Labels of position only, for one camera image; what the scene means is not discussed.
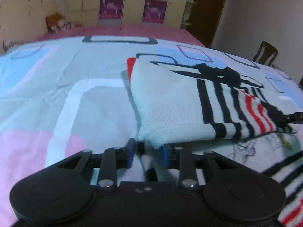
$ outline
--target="wardrobe door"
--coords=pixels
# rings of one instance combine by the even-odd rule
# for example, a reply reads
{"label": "wardrobe door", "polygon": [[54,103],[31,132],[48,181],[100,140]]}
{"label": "wardrobe door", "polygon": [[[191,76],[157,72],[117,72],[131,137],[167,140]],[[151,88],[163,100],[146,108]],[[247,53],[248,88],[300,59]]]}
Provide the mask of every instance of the wardrobe door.
{"label": "wardrobe door", "polygon": [[100,0],[83,0],[82,23],[84,26],[98,26]]}
{"label": "wardrobe door", "polygon": [[141,24],[145,0],[124,0],[122,24]]}
{"label": "wardrobe door", "polygon": [[180,28],[185,5],[186,0],[169,0],[164,19],[164,26]]}
{"label": "wardrobe door", "polygon": [[82,21],[82,0],[68,0],[67,2],[67,19],[73,21],[75,18],[81,18],[80,21]]}

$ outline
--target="wardrobe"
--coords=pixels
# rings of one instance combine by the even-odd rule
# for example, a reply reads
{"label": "wardrobe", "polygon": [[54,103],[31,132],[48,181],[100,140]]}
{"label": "wardrobe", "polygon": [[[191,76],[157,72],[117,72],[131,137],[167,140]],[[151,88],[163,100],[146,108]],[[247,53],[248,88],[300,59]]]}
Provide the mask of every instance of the wardrobe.
{"label": "wardrobe", "polygon": [[[180,28],[186,2],[187,0],[68,0],[67,16],[68,20],[80,21],[84,26],[147,23]],[[107,11],[104,15],[103,6],[108,8],[110,15]],[[102,20],[105,17],[116,20]]]}

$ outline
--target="bedspread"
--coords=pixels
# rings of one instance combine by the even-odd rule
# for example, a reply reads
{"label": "bedspread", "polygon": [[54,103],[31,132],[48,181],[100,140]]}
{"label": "bedspread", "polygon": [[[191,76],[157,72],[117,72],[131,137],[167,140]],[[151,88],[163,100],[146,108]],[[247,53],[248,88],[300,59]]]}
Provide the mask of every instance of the bedspread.
{"label": "bedspread", "polygon": [[127,24],[118,26],[75,27],[59,33],[46,33],[38,41],[60,39],[67,37],[99,35],[99,36],[132,36],[164,39],[184,44],[203,46],[188,31],[164,26],[147,26]]}
{"label": "bedspread", "polygon": [[[201,46],[121,36],[82,36],[20,46],[0,58],[1,227],[16,220],[9,192],[17,181],[83,149],[102,153],[137,137],[141,121],[126,71],[130,58],[175,66],[200,62],[229,66],[271,89],[272,104],[284,113],[303,107],[302,90],[285,73]],[[284,183],[288,202],[280,220],[289,227],[300,226],[303,127],[295,129],[296,134],[283,135],[288,146],[272,133],[247,141],[203,142],[192,150],[211,149],[259,172],[296,155],[269,176]],[[157,155],[152,160],[160,180],[178,176],[176,171],[166,171]],[[118,171],[118,181],[144,181],[141,162],[135,157],[131,169]],[[203,184],[201,171],[198,175]]]}

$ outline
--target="cloth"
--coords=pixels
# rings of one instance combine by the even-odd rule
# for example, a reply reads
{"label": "cloth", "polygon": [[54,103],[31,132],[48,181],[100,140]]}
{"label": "cloth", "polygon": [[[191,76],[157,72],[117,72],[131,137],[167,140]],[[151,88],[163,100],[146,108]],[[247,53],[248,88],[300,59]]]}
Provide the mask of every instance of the cloth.
{"label": "cloth", "polygon": [[141,116],[138,138],[155,149],[166,143],[292,131],[290,126],[279,127],[277,119],[283,113],[265,99],[263,85],[230,67],[134,58],[127,64],[132,96]]}

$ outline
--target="pink poster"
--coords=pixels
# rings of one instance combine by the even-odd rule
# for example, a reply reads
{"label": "pink poster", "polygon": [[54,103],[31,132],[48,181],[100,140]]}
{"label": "pink poster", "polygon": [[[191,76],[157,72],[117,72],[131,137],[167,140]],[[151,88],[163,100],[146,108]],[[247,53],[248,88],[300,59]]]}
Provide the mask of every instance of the pink poster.
{"label": "pink poster", "polygon": [[121,19],[123,0],[101,0],[99,19]]}
{"label": "pink poster", "polygon": [[163,24],[167,2],[146,0],[143,14],[143,22]]}

